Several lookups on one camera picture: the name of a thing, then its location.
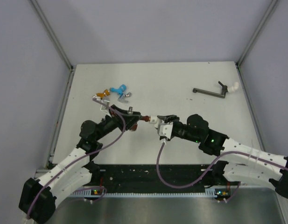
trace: white tabletop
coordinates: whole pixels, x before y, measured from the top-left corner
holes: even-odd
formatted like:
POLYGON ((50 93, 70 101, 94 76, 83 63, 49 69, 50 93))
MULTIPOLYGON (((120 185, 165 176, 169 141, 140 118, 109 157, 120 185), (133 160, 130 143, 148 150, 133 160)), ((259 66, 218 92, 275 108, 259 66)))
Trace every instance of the white tabletop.
MULTIPOLYGON (((221 86, 240 82, 234 62, 80 64, 76 68, 53 163, 64 159, 79 142, 81 124, 97 123, 105 116, 92 96, 110 87, 125 84, 132 93, 128 104, 112 94, 111 105, 133 107, 142 115, 175 114, 185 123, 199 114, 215 131, 242 144, 260 149, 246 99, 239 85, 225 99, 193 93, 194 87, 220 93, 221 86)), ((155 164, 161 143, 152 125, 139 122, 135 132, 126 132, 112 147, 94 159, 97 164, 155 164)), ((119 135, 116 129, 99 142, 104 145, 119 135)), ((162 153, 161 164, 205 164, 215 157, 204 154, 198 144, 174 138, 162 153)))

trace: white wall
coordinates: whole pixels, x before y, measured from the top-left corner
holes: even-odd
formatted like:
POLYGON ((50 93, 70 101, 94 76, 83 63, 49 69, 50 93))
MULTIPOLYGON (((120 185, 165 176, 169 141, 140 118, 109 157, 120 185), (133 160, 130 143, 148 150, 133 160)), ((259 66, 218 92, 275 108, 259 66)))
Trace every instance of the white wall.
POLYGON ((237 61, 271 0, 38 0, 73 64, 237 61))
POLYGON ((288 155, 288 0, 281 0, 242 65, 269 152, 288 155))
POLYGON ((43 162, 68 75, 28 1, 0 1, 0 224, 20 223, 22 187, 43 162))

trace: gray metal frame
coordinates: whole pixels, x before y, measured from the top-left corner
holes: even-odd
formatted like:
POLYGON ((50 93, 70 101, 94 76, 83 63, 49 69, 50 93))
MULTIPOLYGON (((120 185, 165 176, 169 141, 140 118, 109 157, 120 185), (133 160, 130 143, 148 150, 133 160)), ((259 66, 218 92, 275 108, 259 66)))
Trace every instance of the gray metal frame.
POLYGON ((59 133, 60 133, 60 129, 61 129, 62 121, 63 121, 63 116, 65 113, 65 109, 66 109, 66 105, 67 105, 67 101, 68 101, 68 96, 69 96, 71 85, 73 82, 74 73, 75 73, 75 68, 72 69, 72 71, 70 72, 69 77, 68 77, 67 85, 66 85, 66 88, 65 88, 65 91, 63 94, 62 103, 60 105, 58 117, 56 119, 56 126, 55 126, 53 134, 50 138, 48 155, 45 157, 46 159, 45 159, 44 164, 43 164, 44 168, 47 167, 49 161, 52 161, 54 153, 55 153, 56 143, 57 143, 57 140, 59 137, 59 133))
POLYGON ((261 34, 262 30, 264 29, 265 25, 268 23, 270 17, 272 16, 272 14, 274 13, 274 11, 276 10, 278 4, 279 4, 280 0, 272 0, 268 9, 266 10, 266 12, 264 13, 259 25, 257 26, 256 30, 254 31, 251 39, 249 40, 246 48, 244 49, 244 51, 242 52, 237 64, 238 66, 241 66, 242 63, 244 62, 246 56, 248 55, 248 53, 251 51, 251 49, 253 48, 254 44, 256 43, 256 41, 258 40, 259 35, 261 34))
POLYGON ((49 36, 51 42, 55 46, 57 52, 59 53, 60 57, 63 59, 65 64, 67 65, 68 69, 71 70, 73 68, 72 64, 69 61, 69 58, 67 57, 63 47, 61 46, 58 38, 56 37, 56 34, 54 30, 51 28, 48 20, 46 19, 46 16, 44 15, 39 3, 37 0, 28 0, 28 2, 31 4, 32 8, 36 12, 37 16, 40 19, 40 22, 43 24, 44 29, 47 32, 47 35, 49 36))
POLYGON ((243 89, 243 93, 246 97, 246 102, 247 102, 247 106, 248 106, 248 109, 250 111, 250 114, 251 114, 251 117, 252 117, 252 121, 253 121, 253 124, 254 124, 254 127, 255 127, 255 131, 256 131, 256 135, 258 137, 258 140, 259 140, 259 144, 260 144, 260 148, 262 151, 266 152, 266 149, 264 147, 264 141, 263 141, 263 138, 262 138, 262 135, 261 135, 261 129, 259 127, 259 122, 258 122, 258 119, 257 119, 257 116, 254 112, 254 107, 253 107, 253 103, 251 101, 251 98, 249 97, 249 93, 248 93, 248 90, 246 88, 246 82, 245 82, 245 78, 244 76, 242 75, 241 71, 240 71, 240 67, 239 66, 236 66, 237 67, 237 72, 238 72, 238 76, 240 78, 240 82, 241 82, 241 85, 242 85, 242 89, 243 89))

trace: cable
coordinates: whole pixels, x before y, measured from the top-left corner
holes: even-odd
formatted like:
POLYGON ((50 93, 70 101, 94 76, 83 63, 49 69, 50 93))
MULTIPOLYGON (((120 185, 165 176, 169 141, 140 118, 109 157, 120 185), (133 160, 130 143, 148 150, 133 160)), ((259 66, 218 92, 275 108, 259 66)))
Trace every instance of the cable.
POLYGON ((42 193, 42 191, 44 191, 44 189, 46 189, 60 174, 62 174, 65 169, 68 169, 68 168, 69 168, 70 166, 72 166, 74 163, 82 160, 83 158, 85 158, 85 157, 87 157, 87 156, 96 154, 96 153, 98 153, 98 152, 100 152, 100 151, 102 151, 102 150, 104 150, 104 149, 112 146, 114 143, 116 143, 116 142, 122 137, 122 135, 123 135, 123 133, 124 133, 124 131, 125 131, 125 128, 126 128, 126 123, 125 123, 125 120, 124 120, 124 118, 122 117, 121 113, 120 113, 119 111, 111 108, 110 106, 108 106, 108 105, 106 105, 106 104, 104 104, 104 103, 96 100, 96 99, 93 99, 93 101, 96 102, 96 103, 98 103, 98 104, 100 104, 100 105, 105 106, 106 108, 108 108, 109 110, 113 111, 115 114, 117 114, 117 115, 121 118, 121 120, 122 120, 122 122, 123 122, 123 129, 122 129, 121 134, 120 134, 113 142, 111 142, 111 143, 108 144, 107 146, 104 146, 104 147, 102 147, 102 148, 99 149, 99 150, 96 150, 96 151, 91 152, 91 153, 89 153, 89 154, 83 155, 83 156, 79 157, 78 159, 72 161, 72 162, 69 163, 63 170, 61 170, 61 171, 60 171, 59 173, 57 173, 54 177, 52 177, 52 178, 41 188, 41 190, 38 192, 38 194, 36 195, 36 197, 35 197, 34 200, 32 201, 31 206, 30 206, 30 208, 28 209, 28 212, 27 212, 27 218, 28 218, 28 219, 30 218, 30 214, 31 214, 32 208, 33 208, 33 206, 35 205, 37 199, 39 198, 39 195, 40 195, 40 194, 42 193))
POLYGON ((231 196, 228 199, 226 199, 226 201, 225 201, 226 203, 229 202, 234 197, 234 195, 237 193, 240 185, 241 185, 241 182, 238 183, 238 185, 237 185, 235 191, 233 192, 233 194, 231 194, 231 196))
POLYGON ((213 186, 214 186, 214 185, 210 185, 210 186, 206 187, 205 189, 212 188, 213 186))
POLYGON ((271 161, 268 161, 268 160, 264 160, 264 159, 262 159, 262 158, 258 158, 258 157, 256 157, 256 156, 250 155, 250 154, 248 154, 248 153, 237 152, 237 151, 229 151, 229 152, 222 153, 222 154, 219 155, 217 158, 215 158, 215 159, 212 161, 212 163, 207 167, 207 169, 202 173, 202 175, 199 176, 194 182, 189 183, 189 184, 186 184, 186 185, 182 185, 182 186, 177 186, 177 185, 173 185, 173 184, 167 183, 167 182, 163 179, 163 177, 161 176, 161 173, 160 173, 160 171, 159 171, 159 159, 160 159, 160 157, 161 157, 161 154, 162 154, 162 150, 163 150, 163 148, 164 148, 164 145, 165 145, 165 143, 162 144, 161 149, 159 150, 159 153, 158 153, 158 156, 157 156, 156 172, 157 172, 157 175, 158 175, 158 177, 159 177, 159 179, 161 180, 162 183, 164 183, 165 185, 167 185, 167 186, 169 186, 169 187, 171 187, 171 188, 175 188, 175 189, 188 188, 188 187, 191 187, 191 186, 193 186, 194 184, 198 183, 198 182, 206 175, 206 173, 207 173, 208 171, 210 171, 211 167, 216 163, 216 161, 218 161, 220 158, 222 158, 223 156, 228 155, 228 154, 239 154, 239 155, 244 155, 244 156, 247 156, 247 157, 250 156, 251 158, 253 158, 253 159, 255 159, 255 160, 258 159, 258 160, 261 161, 261 162, 265 162, 265 163, 267 163, 267 164, 271 164, 271 165, 276 166, 276 167, 278 167, 278 168, 280 168, 280 169, 284 169, 284 170, 288 171, 288 168, 287 168, 287 167, 281 166, 281 165, 279 165, 279 164, 277 164, 277 163, 274 163, 274 162, 271 162, 271 161))

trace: purple cable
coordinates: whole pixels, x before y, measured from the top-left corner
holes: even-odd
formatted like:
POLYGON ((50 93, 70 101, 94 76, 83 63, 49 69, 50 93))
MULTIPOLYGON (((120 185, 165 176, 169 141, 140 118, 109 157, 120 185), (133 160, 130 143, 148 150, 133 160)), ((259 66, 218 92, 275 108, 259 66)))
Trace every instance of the purple cable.
POLYGON ((183 185, 183 186, 177 186, 177 185, 172 185, 170 183, 167 183, 163 177, 161 176, 161 173, 159 171, 159 159, 161 157, 161 154, 162 154, 162 150, 164 148, 164 145, 165 143, 162 144, 161 146, 161 149, 159 150, 159 153, 158 153, 158 156, 157 156, 157 161, 156 161, 156 172, 157 172, 157 175, 159 177, 159 179, 161 180, 161 182, 163 182, 165 185, 171 187, 171 188, 175 188, 175 189, 183 189, 183 188, 188 188, 188 187, 191 187, 193 186, 194 184, 198 183, 205 175, 208 171, 210 171, 211 167, 216 163, 216 161, 218 161, 220 158, 222 158, 223 156, 225 155, 228 155, 228 154, 239 154, 239 155, 244 155, 244 156, 247 156, 247 157, 251 157, 253 159, 258 159, 259 161, 261 162, 265 162, 265 163, 268 163, 268 164, 271 164, 273 166, 276 166, 280 169, 284 169, 286 171, 288 171, 288 168, 287 167, 284 167, 284 166, 281 166, 279 164, 276 164, 274 162, 271 162, 271 161, 268 161, 268 160, 264 160, 262 158, 257 158, 256 156, 254 155, 250 155, 250 154, 247 154, 247 153, 243 153, 243 152, 237 152, 237 151, 229 151, 229 152, 225 152, 225 153, 222 153, 221 155, 219 155, 217 158, 215 158, 212 163, 207 167, 207 169, 202 173, 201 176, 199 176, 194 182, 192 183, 189 183, 189 184, 186 184, 186 185, 183 185))
POLYGON ((234 195, 237 193, 240 185, 241 185, 241 182, 238 183, 238 185, 237 185, 235 191, 233 192, 233 194, 231 194, 231 196, 228 199, 226 199, 226 201, 225 201, 226 203, 229 202, 234 197, 234 195))
MULTIPOLYGON (((85 190, 89 190, 89 189, 103 189, 104 190, 103 194, 98 199, 93 200, 94 202, 100 201, 107 193, 107 189, 105 187, 100 187, 100 186, 94 186, 94 187, 91 187, 91 188, 84 188, 84 189, 76 190, 74 192, 80 192, 80 191, 85 191, 85 190)), ((62 205, 61 207, 58 207, 57 211, 59 211, 60 209, 64 208, 66 205, 68 205, 68 204, 70 204, 72 202, 83 201, 83 200, 84 199, 82 199, 82 198, 70 200, 69 202, 67 202, 66 204, 62 205)))
MULTIPOLYGON (((102 150, 104 150, 104 149, 112 146, 114 143, 116 143, 116 142, 122 137, 122 135, 123 135, 123 133, 124 133, 124 131, 125 131, 126 123, 125 123, 124 118, 122 117, 122 115, 120 114, 119 111, 111 108, 110 106, 108 106, 108 105, 106 105, 106 104, 104 104, 104 103, 102 103, 102 102, 100 102, 100 101, 98 101, 98 100, 96 100, 96 99, 93 99, 93 101, 96 102, 96 103, 98 103, 98 104, 101 104, 101 105, 105 106, 106 108, 108 108, 109 110, 113 111, 115 114, 117 114, 117 115, 121 118, 121 120, 122 120, 122 122, 123 122, 122 132, 121 132, 121 134, 120 134, 113 142, 111 142, 111 143, 108 144, 107 146, 104 146, 104 147, 102 147, 102 148, 99 149, 99 150, 96 150, 96 151, 94 151, 94 152, 91 152, 91 153, 89 153, 89 154, 86 154, 86 155, 83 155, 83 156, 79 157, 78 159, 76 159, 76 160, 72 161, 71 163, 69 163, 69 164, 65 167, 65 169, 68 169, 68 168, 69 168, 70 166, 72 166, 74 163, 82 160, 83 158, 85 158, 85 157, 87 157, 87 156, 93 155, 93 154, 95 154, 95 153, 98 153, 98 152, 100 152, 100 151, 102 151, 102 150)), ((35 205, 35 203, 36 203, 37 199, 39 198, 39 195, 42 193, 42 191, 44 191, 44 189, 46 189, 46 188, 47 188, 60 174, 62 174, 62 173, 63 173, 63 170, 61 170, 61 171, 60 171, 59 173, 57 173, 54 177, 52 177, 52 178, 41 188, 41 190, 38 192, 38 194, 36 195, 36 197, 35 197, 34 200, 32 201, 30 208, 28 209, 27 219, 30 219, 29 216, 30 216, 30 214, 31 214, 32 208, 33 208, 33 206, 35 205)))

